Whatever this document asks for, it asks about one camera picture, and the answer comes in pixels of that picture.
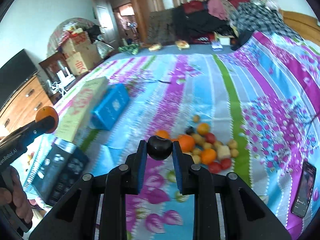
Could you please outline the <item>person's left hand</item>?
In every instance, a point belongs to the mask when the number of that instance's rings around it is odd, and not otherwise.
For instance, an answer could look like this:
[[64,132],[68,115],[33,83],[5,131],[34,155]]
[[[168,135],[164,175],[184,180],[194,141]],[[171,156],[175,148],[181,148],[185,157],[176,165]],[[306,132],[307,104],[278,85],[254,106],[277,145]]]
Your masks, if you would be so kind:
[[31,205],[23,191],[18,172],[12,166],[10,166],[10,176],[13,191],[10,192],[8,189],[1,187],[1,206],[13,203],[16,206],[16,215],[29,224],[33,218]]

